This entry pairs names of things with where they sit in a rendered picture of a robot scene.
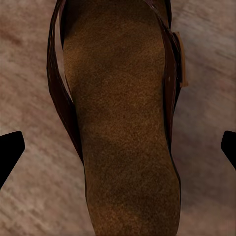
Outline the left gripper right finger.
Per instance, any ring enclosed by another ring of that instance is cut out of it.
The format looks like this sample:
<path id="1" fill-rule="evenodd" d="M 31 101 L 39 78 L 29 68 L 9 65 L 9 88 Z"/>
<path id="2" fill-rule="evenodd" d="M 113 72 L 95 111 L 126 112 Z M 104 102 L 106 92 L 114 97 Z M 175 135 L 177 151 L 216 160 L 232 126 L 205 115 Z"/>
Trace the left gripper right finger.
<path id="1" fill-rule="evenodd" d="M 228 130 L 224 132 L 221 149 L 236 169 L 236 132 Z"/>

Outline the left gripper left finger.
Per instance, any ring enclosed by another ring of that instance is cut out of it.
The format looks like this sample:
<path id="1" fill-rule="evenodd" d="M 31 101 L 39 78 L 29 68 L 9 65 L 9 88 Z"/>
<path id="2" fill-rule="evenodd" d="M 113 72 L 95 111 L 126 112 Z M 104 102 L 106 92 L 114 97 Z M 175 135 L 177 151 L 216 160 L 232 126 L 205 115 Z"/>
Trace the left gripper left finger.
<path id="1" fill-rule="evenodd" d="M 0 189 L 24 150 L 25 142 L 21 131 L 0 136 Z"/>

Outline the sandal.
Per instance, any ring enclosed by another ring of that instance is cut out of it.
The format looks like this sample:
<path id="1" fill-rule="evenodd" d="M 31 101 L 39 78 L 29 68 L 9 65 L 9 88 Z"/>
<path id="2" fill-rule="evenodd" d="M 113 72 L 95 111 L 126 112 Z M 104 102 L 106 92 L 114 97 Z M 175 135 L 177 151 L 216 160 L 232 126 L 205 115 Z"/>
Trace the sandal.
<path id="1" fill-rule="evenodd" d="M 58 12 L 72 100 L 57 65 Z M 176 236 L 181 178 L 171 138 L 185 69 L 170 0 L 57 0 L 48 90 L 85 169 L 96 236 Z"/>

